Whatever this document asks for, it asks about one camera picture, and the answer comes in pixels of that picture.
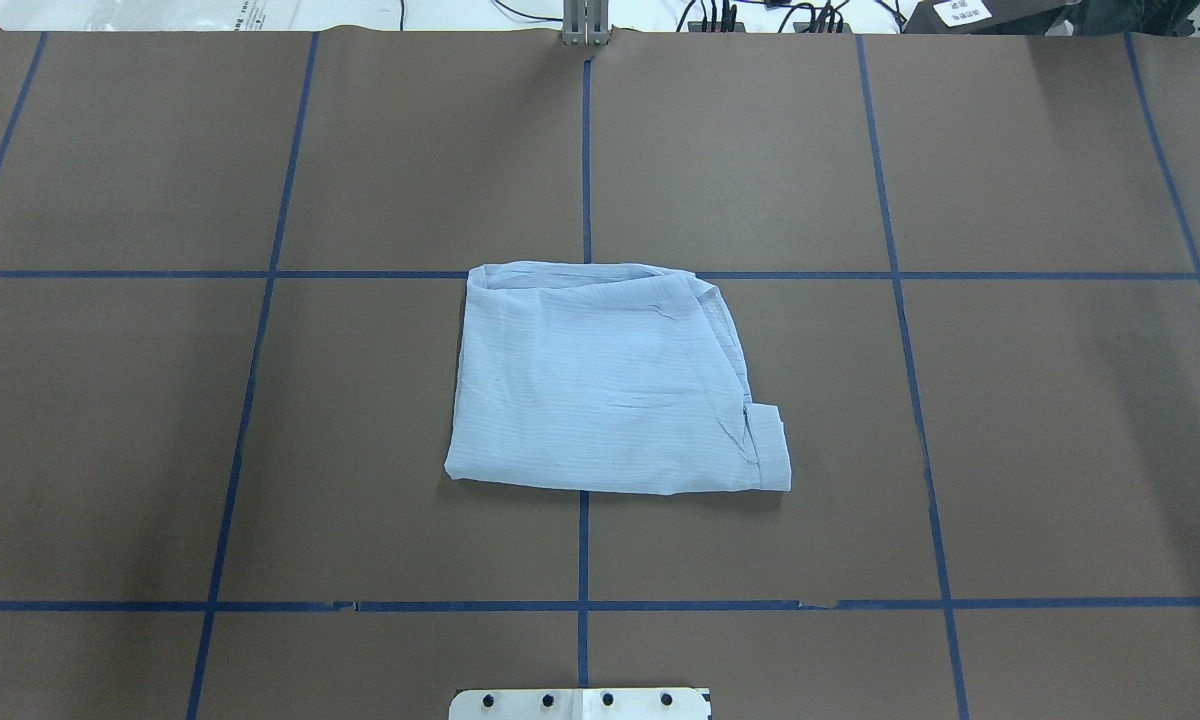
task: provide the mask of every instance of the black cable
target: black cable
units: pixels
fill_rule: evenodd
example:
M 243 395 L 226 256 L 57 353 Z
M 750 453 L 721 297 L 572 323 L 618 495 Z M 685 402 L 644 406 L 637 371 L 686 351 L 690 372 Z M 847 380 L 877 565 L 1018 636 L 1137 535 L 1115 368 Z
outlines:
M 875 2 L 882 6 L 882 8 L 888 10 L 889 14 L 893 16 L 893 22 L 898 23 L 898 31 L 901 32 L 902 26 L 907 24 L 907 17 L 902 14 L 902 8 L 898 6 L 898 0 L 893 0 L 893 6 L 889 6 L 884 0 L 875 0 Z
M 522 13 L 518 10 L 512 8 L 512 6 L 508 5 L 506 2 L 503 2 L 503 0 L 491 0 L 491 1 L 492 1 L 493 5 L 498 5 L 499 8 L 506 10 L 508 13 L 514 14 L 514 16 L 518 16 L 518 17 L 522 17 L 522 18 L 526 18 L 528 20 L 540 22 L 540 23 L 563 23 L 564 22 L 564 18 L 544 18 L 541 14 Z
M 791 16 L 794 14 L 796 11 L 800 8 L 809 10 L 809 24 L 814 24 L 814 16 L 818 13 L 818 8 L 815 8 L 814 4 L 811 2 L 797 2 L 796 5 L 792 5 L 791 8 L 787 8 L 787 14 L 782 16 L 782 24 L 778 26 L 779 32 L 784 31 L 784 29 L 787 29 L 787 20 L 791 19 Z
M 823 5 L 823 10 L 818 13 L 818 19 L 809 23 L 809 26 L 805 28 L 805 32 L 823 32 L 823 24 L 832 22 L 832 13 L 834 13 L 834 10 L 832 10 L 832 0 L 827 0 L 827 4 Z
M 684 18 L 688 18 L 688 12 L 694 8 L 694 4 L 698 0 L 688 0 L 688 5 L 684 5 L 684 12 L 680 13 L 680 22 L 676 23 L 676 31 L 679 32 L 684 28 Z

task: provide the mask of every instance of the grid line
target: grid line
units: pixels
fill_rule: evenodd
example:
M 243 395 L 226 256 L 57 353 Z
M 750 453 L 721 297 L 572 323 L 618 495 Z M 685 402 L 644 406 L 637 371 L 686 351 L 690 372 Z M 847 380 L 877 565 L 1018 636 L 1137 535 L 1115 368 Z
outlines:
M 898 246 L 893 241 L 893 217 L 889 214 L 889 196 L 884 184 L 884 163 L 880 157 L 880 133 L 875 127 L 875 108 L 871 102 L 871 77 L 866 65 L 866 44 L 862 36 L 857 43 L 857 68 L 862 76 L 862 102 L 866 107 L 866 131 L 871 142 L 871 163 L 875 167 L 875 190 L 880 202 L 880 220 L 884 227 L 884 250 L 889 256 L 889 274 L 893 283 L 893 304 L 898 314 L 898 334 L 902 338 L 902 360 L 906 362 L 907 386 L 911 391 L 911 416 L 920 439 L 920 458 L 924 462 L 924 484 L 929 496 L 929 533 L 932 538 L 932 554 L 938 570 L 938 592 L 946 604 L 942 614 L 947 628 L 947 652 L 950 656 L 950 676 L 955 684 L 956 712 L 961 720 L 970 720 L 970 701 L 965 692 L 965 671 L 960 659 L 960 637 L 956 632 L 956 614 L 952 602 L 952 580 L 947 575 L 947 552 L 942 542 L 942 518 L 938 512 L 938 492 L 934 487 L 934 464 L 929 460 L 929 436 L 924 427 L 924 407 L 920 404 L 920 382 L 916 378 L 916 356 L 911 350 L 911 329 L 907 324 L 906 296 L 902 293 L 902 274 L 898 265 Z
M 836 605 L 805 605 L 798 600 L 590 600 L 588 612 L 898 612 L 998 610 L 1200 610 L 1200 596 L 956 596 L 865 598 Z M 572 600 L 468 601 L 119 601 L 119 600 L 0 600 L 0 612 L 577 612 Z
M 1164 190 L 1172 202 L 1172 212 L 1177 215 L 1177 227 L 1182 232 L 1182 242 L 1186 242 L 1186 253 L 1190 257 L 1190 269 L 1195 270 L 1196 282 L 1200 284 L 1200 251 L 1195 246 L 1195 238 L 1192 234 L 1192 224 L 1186 220 L 1186 210 L 1182 208 L 1182 199 L 1177 193 L 1177 184 L 1174 182 L 1174 174 L 1168 167 L 1168 158 L 1164 155 L 1164 146 L 1156 131 L 1156 118 L 1152 116 L 1150 102 L 1147 101 L 1147 88 L 1144 85 L 1144 73 L 1138 67 L 1138 50 L 1134 49 L 1134 36 L 1124 34 L 1124 54 L 1129 55 L 1129 70 L 1134 76 L 1134 90 L 1138 92 L 1138 104 L 1142 110 L 1142 120 L 1147 124 L 1147 136 L 1152 142 L 1152 150 L 1156 152 L 1156 163 L 1159 164 L 1160 175 L 1164 178 Z
M 10 112 L 8 122 L 5 124 L 5 134 L 0 137 L 0 168 L 5 164 L 5 154 L 10 150 L 10 142 L 14 139 L 14 131 L 18 128 L 18 118 L 23 114 L 23 106 L 28 103 L 28 95 L 32 91 L 32 82 L 36 79 L 36 68 L 40 67 L 40 59 L 44 54 L 46 42 L 48 42 L 48 32 L 41 32 L 36 42 L 36 50 L 32 54 L 32 61 L 26 66 L 23 86 L 18 90 L 18 100 L 14 101 L 14 109 Z
M 1013 272 L 1013 270 L 690 270 L 704 281 L 1130 281 L 1192 282 L 1200 272 Z M 464 281 L 468 270 L 0 270 L 0 280 L 427 280 Z
M 592 263 L 592 60 L 582 61 L 582 263 Z M 578 492 L 578 688 L 592 684 L 592 493 Z
M 284 170 L 284 190 L 280 193 L 280 210 L 276 217 L 275 240 L 271 245 L 271 263 L 268 266 L 266 289 L 262 293 L 262 310 L 258 313 L 257 335 L 253 337 L 253 354 L 248 358 L 248 380 L 245 382 L 244 404 L 240 410 L 240 425 L 235 433 L 235 452 L 230 457 L 230 479 L 226 485 L 226 500 L 222 503 L 222 524 L 217 534 L 217 550 L 212 556 L 212 575 L 208 584 L 208 606 L 204 610 L 204 623 L 200 629 L 199 650 L 196 655 L 196 671 L 192 674 L 192 688 L 187 700 L 187 720 L 194 720 L 199 710 L 199 697 L 204 684 L 204 667 L 208 665 L 208 648 L 214 636 L 214 618 L 216 602 L 222 584 L 222 566 L 226 564 L 226 545 L 232 536 L 232 516 L 235 512 L 235 497 L 240 486 L 240 469 L 244 466 L 244 437 L 250 428 L 253 414 L 253 397 L 257 391 L 258 361 L 262 359 L 262 341 L 266 337 L 268 319 L 271 314 L 271 299 L 275 295 L 276 268 L 280 264 L 281 246 L 284 245 L 286 220 L 289 215 L 289 196 L 293 193 L 293 178 L 298 172 L 298 151 L 302 146 L 302 126 L 307 116 L 307 100 L 311 96 L 311 78 L 316 72 L 316 53 L 320 49 L 320 34 L 311 34 L 311 46 L 307 49 L 307 68 L 302 74 L 302 94 L 298 97 L 298 118 L 294 120 L 293 143 L 289 149 L 289 167 Z

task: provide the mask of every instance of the folded shirt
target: folded shirt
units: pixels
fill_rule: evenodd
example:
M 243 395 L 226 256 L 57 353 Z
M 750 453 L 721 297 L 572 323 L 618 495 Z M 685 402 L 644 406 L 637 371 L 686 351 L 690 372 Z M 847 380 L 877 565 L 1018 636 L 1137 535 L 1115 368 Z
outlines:
M 719 288 L 650 265 L 470 270 L 450 478 L 655 493 L 791 490 Z

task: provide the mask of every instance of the white paper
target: white paper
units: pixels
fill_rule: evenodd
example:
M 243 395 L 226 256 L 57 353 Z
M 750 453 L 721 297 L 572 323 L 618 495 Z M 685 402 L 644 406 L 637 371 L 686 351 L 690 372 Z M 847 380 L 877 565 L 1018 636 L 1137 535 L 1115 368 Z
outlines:
M 983 0 L 949 0 L 936 2 L 932 8 L 937 10 L 938 18 L 942 18 L 948 28 L 966 26 L 992 17 L 988 6 L 983 5 Z

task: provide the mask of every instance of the label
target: label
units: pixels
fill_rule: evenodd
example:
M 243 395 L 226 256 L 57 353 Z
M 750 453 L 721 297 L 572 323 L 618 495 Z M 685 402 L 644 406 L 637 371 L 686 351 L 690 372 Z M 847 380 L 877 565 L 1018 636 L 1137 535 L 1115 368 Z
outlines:
M 948 28 L 966 26 L 970 23 L 985 20 L 992 17 L 992 12 L 983 5 L 983 0 L 949 0 L 948 2 L 935 2 L 938 18 L 947 23 Z
M 230 29 L 263 29 L 268 22 L 268 0 L 244 0 Z

